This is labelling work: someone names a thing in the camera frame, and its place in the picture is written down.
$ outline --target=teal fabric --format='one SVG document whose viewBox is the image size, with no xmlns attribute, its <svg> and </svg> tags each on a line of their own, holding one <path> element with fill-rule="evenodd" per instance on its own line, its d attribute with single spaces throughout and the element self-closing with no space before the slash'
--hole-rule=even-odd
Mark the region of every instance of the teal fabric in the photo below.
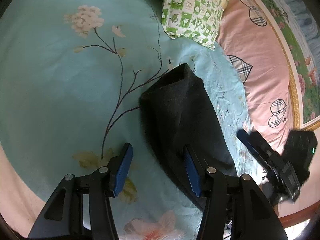
<svg viewBox="0 0 320 240">
<path fill-rule="evenodd" d="M 82 49 L 79 46 L 106 45 L 92 29 L 85 39 L 72 24 L 64 23 L 64 15 L 75 14 L 82 5 L 100 8 L 99 18 L 104 22 L 97 28 L 99 36 L 111 48 L 114 37 L 119 53 L 125 55 L 121 57 L 123 91 L 132 84 L 132 70 L 142 70 L 136 84 L 157 72 L 158 52 L 163 62 L 160 73 L 181 63 L 195 68 L 215 107 L 238 174 L 249 173 L 257 182 L 261 180 L 257 162 L 235 136 L 239 128 L 250 128 L 244 87 L 236 70 L 217 43 L 212 51 L 187 38 L 170 40 L 159 22 L 161 0 L 13 0 L 0 19 L 0 140 L 31 190 L 46 201 L 65 174 L 92 172 L 72 156 L 81 151 L 100 154 L 119 97 L 119 57 L 101 47 Z M 118 27 L 119 36 L 112 26 Z M 138 106 L 140 94 L 150 85 L 126 96 L 116 116 Z M 111 147 L 118 154 L 125 142 L 133 146 L 129 178 L 137 195 L 132 203 L 111 199 L 119 235 L 125 235 L 132 219 L 157 223 L 173 210 L 174 227 L 183 234 L 171 231 L 178 236 L 168 238 L 192 239 L 202 213 L 158 165 L 146 143 L 139 110 L 115 123 L 105 149 Z"/>
</svg>

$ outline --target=bed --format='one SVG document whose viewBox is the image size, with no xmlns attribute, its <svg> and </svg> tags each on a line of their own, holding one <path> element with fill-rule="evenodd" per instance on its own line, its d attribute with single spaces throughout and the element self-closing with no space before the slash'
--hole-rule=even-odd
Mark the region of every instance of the bed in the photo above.
<svg viewBox="0 0 320 240">
<path fill-rule="evenodd" d="M 214 50 L 186 37 L 171 40 L 161 26 L 162 2 L 13 0 L 2 15 L 0 212 L 23 236 L 65 174 L 89 174 L 130 142 L 128 178 L 111 200 L 120 238 L 145 239 L 153 230 L 166 239 L 194 238 L 202 212 L 162 171 L 137 109 L 140 94 L 181 63 L 204 81 L 238 175 L 248 173 L 260 184 L 264 174 L 236 138 L 238 129 L 259 130 L 281 152 L 296 127 L 299 76 L 282 25 L 261 0 L 230 0 Z M 94 20 L 73 25 L 87 14 Z M 247 24 L 273 44 L 259 54 L 261 64 L 247 52 L 257 47 Z M 241 35 L 248 38 L 245 46 Z M 274 53 L 274 71 L 265 82 L 259 73 Z M 88 205 L 84 220 L 89 228 Z"/>
</svg>

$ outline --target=black garment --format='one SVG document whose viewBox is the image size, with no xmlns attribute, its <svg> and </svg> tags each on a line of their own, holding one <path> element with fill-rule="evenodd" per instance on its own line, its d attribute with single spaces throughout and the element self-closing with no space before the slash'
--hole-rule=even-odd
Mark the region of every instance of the black garment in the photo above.
<svg viewBox="0 0 320 240">
<path fill-rule="evenodd" d="M 140 96 L 142 123 L 169 178 L 201 210 L 205 199 L 192 192 L 182 147 L 190 143 L 198 158 L 226 175 L 237 176 L 221 127 L 204 89 L 188 64 L 161 77 Z"/>
</svg>

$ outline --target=wall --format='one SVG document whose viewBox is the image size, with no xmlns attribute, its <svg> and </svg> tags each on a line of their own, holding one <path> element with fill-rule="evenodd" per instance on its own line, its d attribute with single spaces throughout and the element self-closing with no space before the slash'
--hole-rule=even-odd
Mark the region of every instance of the wall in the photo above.
<svg viewBox="0 0 320 240">
<path fill-rule="evenodd" d="M 301 187 L 300 197 L 294 204 L 283 202 L 278 206 L 279 217 L 298 212 L 320 200 L 320 128 L 314 132 L 318 139 L 318 147 L 309 168 L 310 177 Z"/>
</svg>

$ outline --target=blue bed sheet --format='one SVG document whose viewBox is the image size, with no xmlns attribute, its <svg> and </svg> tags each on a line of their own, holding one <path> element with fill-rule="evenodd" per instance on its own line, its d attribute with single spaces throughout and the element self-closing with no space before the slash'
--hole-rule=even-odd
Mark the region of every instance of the blue bed sheet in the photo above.
<svg viewBox="0 0 320 240">
<path fill-rule="evenodd" d="M 251 128 L 236 70 L 217 43 L 212 51 L 171 40 L 161 5 L 13 0 L 0 19 L 0 140 L 9 161 L 46 201 L 65 174 L 89 174 L 130 142 L 128 179 L 111 199 L 121 239 L 192 239 L 198 230 L 202 212 L 164 174 L 135 109 L 140 94 L 181 63 L 203 79 L 238 175 L 262 177 L 236 138 L 239 128 Z"/>
</svg>

